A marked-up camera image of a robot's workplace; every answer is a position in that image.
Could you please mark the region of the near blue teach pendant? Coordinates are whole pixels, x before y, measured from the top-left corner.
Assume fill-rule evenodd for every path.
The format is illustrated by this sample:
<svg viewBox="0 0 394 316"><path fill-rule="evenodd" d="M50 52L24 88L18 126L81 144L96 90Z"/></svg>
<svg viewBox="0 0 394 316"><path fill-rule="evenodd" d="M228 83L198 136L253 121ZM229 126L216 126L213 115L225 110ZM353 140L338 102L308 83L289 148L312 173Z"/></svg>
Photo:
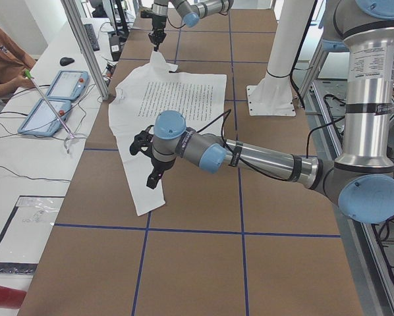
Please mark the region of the near blue teach pendant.
<svg viewBox="0 0 394 316"><path fill-rule="evenodd" d="M39 99L18 128L18 133L48 137L54 135L61 126L61 122L45 100Z"/></svg>

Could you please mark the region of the clear plastic sheet mat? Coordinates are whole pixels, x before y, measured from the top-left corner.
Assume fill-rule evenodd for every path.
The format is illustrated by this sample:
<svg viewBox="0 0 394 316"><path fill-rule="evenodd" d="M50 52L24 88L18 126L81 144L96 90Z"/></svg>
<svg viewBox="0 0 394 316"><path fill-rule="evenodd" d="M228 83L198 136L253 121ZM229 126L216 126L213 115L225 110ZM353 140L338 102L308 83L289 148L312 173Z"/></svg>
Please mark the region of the clear plastic sheet mat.
<svg viewBox="0 0 394 316"><path fill-rule="evenodd" d="M63 196L19 196L0 232L0 274L33 275Z"/></svg>

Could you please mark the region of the green handled reacher stick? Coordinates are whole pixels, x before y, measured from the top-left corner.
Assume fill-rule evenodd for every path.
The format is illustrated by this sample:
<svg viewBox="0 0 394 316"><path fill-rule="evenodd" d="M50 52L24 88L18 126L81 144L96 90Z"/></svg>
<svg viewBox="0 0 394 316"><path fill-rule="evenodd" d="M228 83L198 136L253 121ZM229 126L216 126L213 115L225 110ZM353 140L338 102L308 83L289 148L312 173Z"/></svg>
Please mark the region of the green handled reacher stick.
<svg viewBox="0 0 394 316"><path fill-rule="evenodd" d="M35 88L37 89L39 94L41 95L42 99L47 103L48 107L50 108L50 110L54 114L55 118L61 123L63 128L66 130L67 137L64 140L64 147L65 147L67 153L69 153L70 152L70 145L73 144L74 142L76 142L77 140L80 140L80 139L86 140L87 139L87 135L82 134L82 133L74 133L67 126L66 122L62 119L62 115L55 110L55 108L51 104L51 102L48 99L48 97L42 92L40 87L37 85L36 81L34 80L34 77L30 74L30 71L29 70L25 70L24 71L24 75L25 75L25 77L27 79L29 79L33 83L33 85L35 86Z"/></svg>

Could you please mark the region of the blue teach pendant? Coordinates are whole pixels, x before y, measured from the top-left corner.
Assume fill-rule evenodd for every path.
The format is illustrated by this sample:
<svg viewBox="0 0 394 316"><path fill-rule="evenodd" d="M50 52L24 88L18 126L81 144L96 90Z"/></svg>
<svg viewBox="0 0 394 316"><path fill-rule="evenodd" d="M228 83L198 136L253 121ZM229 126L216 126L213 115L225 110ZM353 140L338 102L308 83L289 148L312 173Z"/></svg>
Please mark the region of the blue teach pendant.
<svg viewBox="0 0 394 316"><path fill-rule="evenodd" d="M18 128L18 133L48 137L54 135L61 126L61 122L45 100L39 99Z"/></svg>
<svg viewBox="0 0 394 316"><path fill-rule="evenodd" d="M50 99L74 101L80 97L89 82L89 74L80 70L60 70L46 96Z"/></svg>

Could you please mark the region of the person in brown shirt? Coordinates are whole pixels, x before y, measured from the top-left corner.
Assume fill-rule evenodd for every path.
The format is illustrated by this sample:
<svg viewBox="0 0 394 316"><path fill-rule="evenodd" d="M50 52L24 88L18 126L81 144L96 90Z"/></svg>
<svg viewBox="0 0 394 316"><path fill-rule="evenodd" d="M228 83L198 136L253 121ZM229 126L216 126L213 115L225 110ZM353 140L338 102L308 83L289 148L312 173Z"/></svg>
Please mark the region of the person in brown shirt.
<svg viewBox="0 0 394 316"><path fill-rule="evenodd" d="M36 61L0 29L0 97L14 93L18 88L33 88L25 71Z"/></svg>

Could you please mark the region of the far blue teach pendant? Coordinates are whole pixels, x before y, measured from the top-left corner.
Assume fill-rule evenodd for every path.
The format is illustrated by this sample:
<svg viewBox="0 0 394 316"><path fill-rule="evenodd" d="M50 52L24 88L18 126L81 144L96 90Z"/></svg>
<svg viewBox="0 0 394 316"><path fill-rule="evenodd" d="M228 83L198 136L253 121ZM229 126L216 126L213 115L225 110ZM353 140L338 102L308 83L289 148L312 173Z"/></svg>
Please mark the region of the far blue teach pendant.
<svg viewBox="0 0 394 316"><path fill-rule="evenodd" d="M89 82L89 74L80 70L60 70L46 96L50 99L74 101L80 97Z"/></svg>

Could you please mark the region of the black keyboard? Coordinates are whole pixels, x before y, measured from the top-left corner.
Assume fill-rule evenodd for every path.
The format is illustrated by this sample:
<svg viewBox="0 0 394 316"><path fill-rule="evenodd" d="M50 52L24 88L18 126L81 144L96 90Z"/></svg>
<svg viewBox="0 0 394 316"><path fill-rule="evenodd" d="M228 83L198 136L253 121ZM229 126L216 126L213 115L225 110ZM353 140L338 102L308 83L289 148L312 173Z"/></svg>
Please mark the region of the black keyboard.
<svg viewBox="0 0 394 316"><path fill-rule="evenodd" d="M91 45L91 48L93 51L99 51L100 50L100 46L98 43L98 39L96 37L96 33L94 32L94 27L92 24L85 24L84 25L84 29L86 31L86 35L88 38L88 41Z"/></svg>

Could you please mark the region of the black computer mouse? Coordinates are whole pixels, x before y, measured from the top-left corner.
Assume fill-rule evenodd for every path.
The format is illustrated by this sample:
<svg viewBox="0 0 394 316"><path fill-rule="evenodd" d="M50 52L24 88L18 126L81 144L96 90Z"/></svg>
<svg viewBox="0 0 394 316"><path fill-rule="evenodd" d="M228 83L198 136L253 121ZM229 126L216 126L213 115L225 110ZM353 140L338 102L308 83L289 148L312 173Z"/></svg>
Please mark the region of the black computer mouse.
<svg viewBox="0 0 394 316"><path fill-rule="evenodd" d="M71 57L62 57L59 61L59 64L61 66L68 66L68 65L72 64L73 62L75 62L75 60Z"/></svg>

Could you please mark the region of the aluminium frame post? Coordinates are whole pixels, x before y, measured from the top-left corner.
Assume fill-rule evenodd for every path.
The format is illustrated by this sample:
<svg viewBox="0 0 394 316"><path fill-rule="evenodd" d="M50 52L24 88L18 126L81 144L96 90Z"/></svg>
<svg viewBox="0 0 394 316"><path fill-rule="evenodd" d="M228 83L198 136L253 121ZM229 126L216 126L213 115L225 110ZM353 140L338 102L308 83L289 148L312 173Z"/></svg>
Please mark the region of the aluminium frame post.
<svg viewBox="0 0 394 316"><path fill-rule="evenodd" d="M91 48L76 3L73 0L61 0L61 4L64 8L66 17L68 19L74 37L77 40L80 51L86 60L86 64L88 65L90 74L92 75L92 78L94 79L94 83L98 88L99 94L102 100L106 101L109 97L109 91L103 79L103 75L99 68L97 59L94 55L94 51Z"/></svg>

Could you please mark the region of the red object at edge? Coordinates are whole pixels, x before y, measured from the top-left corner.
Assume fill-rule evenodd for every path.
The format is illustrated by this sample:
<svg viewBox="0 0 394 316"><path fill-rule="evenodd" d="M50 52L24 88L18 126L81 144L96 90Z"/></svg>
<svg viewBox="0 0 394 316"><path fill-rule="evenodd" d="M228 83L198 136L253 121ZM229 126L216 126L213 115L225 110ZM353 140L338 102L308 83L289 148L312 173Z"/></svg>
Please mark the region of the red object at edge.
<svg viewBox="0 0 394 316"><path fill-rule="evenodd" d="M0 308L19 309L26 294L24 290L0 286Z"/></svg>

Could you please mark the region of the white printed t-shirt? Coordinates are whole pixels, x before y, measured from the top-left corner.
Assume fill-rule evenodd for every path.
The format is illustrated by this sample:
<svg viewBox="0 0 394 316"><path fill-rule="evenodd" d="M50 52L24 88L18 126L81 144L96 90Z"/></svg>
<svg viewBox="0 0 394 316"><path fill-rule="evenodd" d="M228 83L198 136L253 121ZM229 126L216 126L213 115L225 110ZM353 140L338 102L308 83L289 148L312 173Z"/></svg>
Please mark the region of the white printed t-shirt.
<svg viewBox="0 0 394 316"><path fill-rule="evenodd" d="M165 200L161 184L155 189L147 186L153 170L150 159L130 153L135 135L149 126L164 140L179 137L187 127L213 135L221 130L226 75L176 70L160 52L152 52L149 63L135 68L116 86L116 98L109 105L109 126L139 216L161 207Z"/></svg>

